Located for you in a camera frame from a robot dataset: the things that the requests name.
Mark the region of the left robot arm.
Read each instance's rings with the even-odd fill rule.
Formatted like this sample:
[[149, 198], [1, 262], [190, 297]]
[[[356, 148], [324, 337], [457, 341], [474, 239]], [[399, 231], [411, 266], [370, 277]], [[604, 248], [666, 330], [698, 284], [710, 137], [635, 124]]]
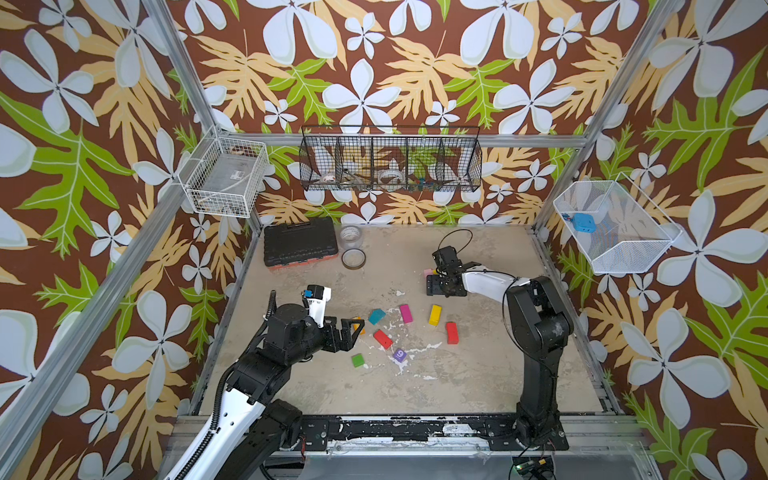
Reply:
[[302, 412], [275, 398], [292, 367], [319, 351], [350, 351], [360, 319], [311, 316], [310, 304], [270, 301], [265, 327], [225, 370], [212, 413], [168, 479], [249, 479], [282, 448], [299, 442]]

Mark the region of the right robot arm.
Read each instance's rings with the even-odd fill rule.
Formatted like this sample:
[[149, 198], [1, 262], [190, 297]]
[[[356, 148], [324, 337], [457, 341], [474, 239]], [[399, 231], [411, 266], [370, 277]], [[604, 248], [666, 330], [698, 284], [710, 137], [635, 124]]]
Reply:
[[516, 277], [479, 264], [426, 276], [429, 296], [496, 300], [505, 329], [524, 356], [523, 390], [516, 406], [514, 438], [523, 447], [543, 447], [561, 432], [557, 404], [561, 357], [574, 325], [550, 278]]

